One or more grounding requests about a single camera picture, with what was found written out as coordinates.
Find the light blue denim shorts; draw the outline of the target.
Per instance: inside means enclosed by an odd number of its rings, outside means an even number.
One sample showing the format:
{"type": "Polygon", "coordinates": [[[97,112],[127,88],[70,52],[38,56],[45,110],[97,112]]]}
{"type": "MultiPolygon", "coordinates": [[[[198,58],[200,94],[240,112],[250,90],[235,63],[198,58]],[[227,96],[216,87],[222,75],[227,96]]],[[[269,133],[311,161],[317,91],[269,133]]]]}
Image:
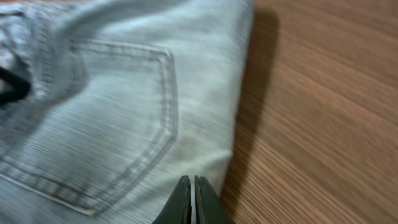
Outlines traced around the light blue denim shorts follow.
{"type": "Polygon", "coordinates": [[[179,178],[220,192],[254,2],[1,4],[2,223],[151,223],[179,178]]]}

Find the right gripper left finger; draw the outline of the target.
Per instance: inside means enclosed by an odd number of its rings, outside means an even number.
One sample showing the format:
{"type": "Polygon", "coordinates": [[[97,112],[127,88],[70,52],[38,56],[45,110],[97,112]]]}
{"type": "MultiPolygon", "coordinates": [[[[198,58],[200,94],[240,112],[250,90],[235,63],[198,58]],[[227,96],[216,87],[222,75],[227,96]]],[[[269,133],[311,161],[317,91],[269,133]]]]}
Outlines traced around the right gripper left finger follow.
{"type": "Polygon", "coordinates": [[[191,220],[191,183],[189,177],[183,175],[152,224],[191,224],[191,220]]]}

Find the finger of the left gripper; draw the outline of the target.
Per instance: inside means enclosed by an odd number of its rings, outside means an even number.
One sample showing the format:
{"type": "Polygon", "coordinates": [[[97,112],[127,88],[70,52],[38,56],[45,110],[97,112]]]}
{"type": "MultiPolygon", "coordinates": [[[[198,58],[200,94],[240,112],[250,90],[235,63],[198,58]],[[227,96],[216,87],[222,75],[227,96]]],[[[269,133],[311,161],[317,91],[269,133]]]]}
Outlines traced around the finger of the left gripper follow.
{"type": "Polygon", "coordinates": [[[11,87],[10,90],[1,92],[1,104],[19,101],[30,92],[31,84],[27,80],[13,74],[9,70],[1,67],[1,79],[11,87]]]}

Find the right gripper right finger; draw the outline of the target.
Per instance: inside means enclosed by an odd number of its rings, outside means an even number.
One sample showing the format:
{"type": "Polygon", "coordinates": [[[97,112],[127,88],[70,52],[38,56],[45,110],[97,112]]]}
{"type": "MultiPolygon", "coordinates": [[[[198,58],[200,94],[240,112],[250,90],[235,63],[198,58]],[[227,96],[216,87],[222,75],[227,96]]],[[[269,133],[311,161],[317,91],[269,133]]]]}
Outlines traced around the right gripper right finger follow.
{"type": "Polygon", "coordinates": [[[195,211],[197,224],[235,224],[204,176],[195,176],[195,211]]]}

